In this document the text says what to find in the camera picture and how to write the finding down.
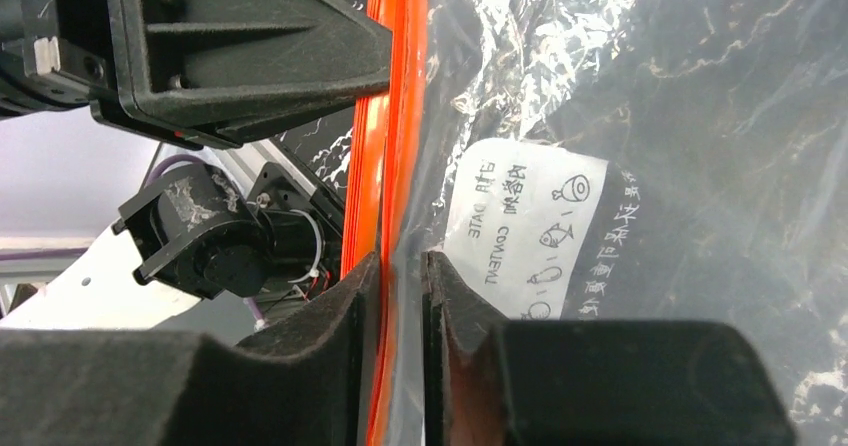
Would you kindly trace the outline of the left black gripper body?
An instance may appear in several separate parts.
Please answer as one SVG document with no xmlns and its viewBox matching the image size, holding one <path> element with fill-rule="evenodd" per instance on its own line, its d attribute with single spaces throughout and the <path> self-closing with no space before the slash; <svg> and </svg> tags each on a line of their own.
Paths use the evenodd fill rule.
<svg viewBox="0 0 848 446">
<path fill-rule="evenodd" d="M 1 117 L 88 107 L 128 122 L 114 39 L 119 0 L 1 0 Z"/>
</svg>

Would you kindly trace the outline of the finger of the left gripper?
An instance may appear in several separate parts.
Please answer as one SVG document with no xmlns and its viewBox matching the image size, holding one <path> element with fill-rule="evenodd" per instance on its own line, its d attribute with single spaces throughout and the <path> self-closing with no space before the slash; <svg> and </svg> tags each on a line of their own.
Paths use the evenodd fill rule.
<svg viewBox="0 0 848 446">
<path fill-rule="evenodd" d="M 100 123 L 236 149 L 387 90 L 390 31 L 345 0 L 107 0 Z"/>
</svg>

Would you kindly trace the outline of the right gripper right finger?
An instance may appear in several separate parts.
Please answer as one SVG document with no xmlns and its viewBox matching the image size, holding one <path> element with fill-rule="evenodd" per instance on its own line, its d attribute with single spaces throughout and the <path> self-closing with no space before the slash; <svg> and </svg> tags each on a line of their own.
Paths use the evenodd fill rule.
<svg viewBox="0 0 848 446">
<path fill-rule="evenodd" d="M 749 342 L 717 322 L 511 320 L 421 259 L 429 445 L 793 445 Z"/>
</svg>

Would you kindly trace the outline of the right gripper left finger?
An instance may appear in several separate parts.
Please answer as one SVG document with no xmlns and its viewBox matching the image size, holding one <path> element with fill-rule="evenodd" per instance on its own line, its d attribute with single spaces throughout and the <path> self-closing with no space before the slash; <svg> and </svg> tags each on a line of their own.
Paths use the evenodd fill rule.
<svg viewBox="0 0 848 446">
<path fill-rule="evenodd" d="M 379 335 L 377 255 L 225 345 L 155 331 L 1 337 L 5 445 L 362 445 Z"/>
</svg>

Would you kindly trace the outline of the clear zip bag orange zipper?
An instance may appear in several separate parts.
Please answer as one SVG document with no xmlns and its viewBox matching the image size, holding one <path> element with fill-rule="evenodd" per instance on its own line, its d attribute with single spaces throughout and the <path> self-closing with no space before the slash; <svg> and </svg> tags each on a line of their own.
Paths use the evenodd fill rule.
<svg viewBox="0 0 848 446">
<path fill-rule="evenodd" d="M 392 11 L 389 319 L 369 439 L 423 441 L 421 256 L 515 319 L 711 319 L 847 441 L 847 0 Z"/>
</svg>

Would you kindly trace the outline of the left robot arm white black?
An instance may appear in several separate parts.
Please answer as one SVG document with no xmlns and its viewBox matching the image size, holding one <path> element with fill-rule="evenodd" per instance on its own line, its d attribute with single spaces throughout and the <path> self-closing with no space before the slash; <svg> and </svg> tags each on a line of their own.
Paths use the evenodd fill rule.
<svg viewBox="0 0 848 446">
<path fill-rule="evenodd" d="M 392 36 L 345 0 L 1 0 L 1 116 L 88 108 L 184 148 L 5 329 L 142 330 L 222 292 L 339 269 L 341 204 L 279 156 L 268 205 L 199 150 L 235 150 L 389 85 Z"/>
</svg>

